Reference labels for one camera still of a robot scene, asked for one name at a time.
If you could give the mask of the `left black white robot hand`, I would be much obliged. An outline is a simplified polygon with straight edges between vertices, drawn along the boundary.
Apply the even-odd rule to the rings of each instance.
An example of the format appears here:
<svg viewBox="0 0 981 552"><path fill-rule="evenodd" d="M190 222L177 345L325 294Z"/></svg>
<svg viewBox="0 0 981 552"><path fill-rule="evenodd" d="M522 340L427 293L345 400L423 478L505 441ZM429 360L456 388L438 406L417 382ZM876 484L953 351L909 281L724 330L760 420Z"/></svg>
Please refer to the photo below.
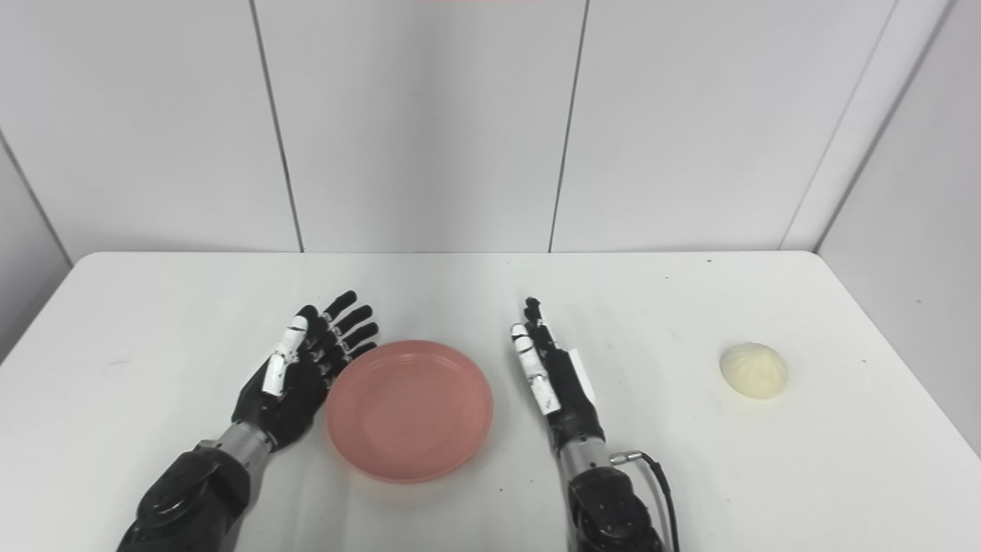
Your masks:
<svg viewBox="0 0 981 552"><path fill-rule="evenodd" d="M348 290L325 310L302 307L241 389L231 422L262 431L273 452L304 437L336 378L377 347L379 325L372 321L372 307L358 300Z"/></svg>

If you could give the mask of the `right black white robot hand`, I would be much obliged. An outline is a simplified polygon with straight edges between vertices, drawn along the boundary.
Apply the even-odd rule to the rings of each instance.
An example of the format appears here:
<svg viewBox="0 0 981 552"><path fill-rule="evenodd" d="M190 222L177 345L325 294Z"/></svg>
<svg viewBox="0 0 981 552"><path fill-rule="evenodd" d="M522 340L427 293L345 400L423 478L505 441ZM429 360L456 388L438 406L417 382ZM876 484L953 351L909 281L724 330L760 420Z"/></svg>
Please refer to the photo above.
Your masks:
<svg viewBox="0 0 981 552"><path fill-rule="evenodd" d="M591 383L575 350L555 342L544 320L542 304L525 300L526 321L511 327L511 341L537 408L547 427L553 450L559 453L571 442L606 441Z"/></svg>

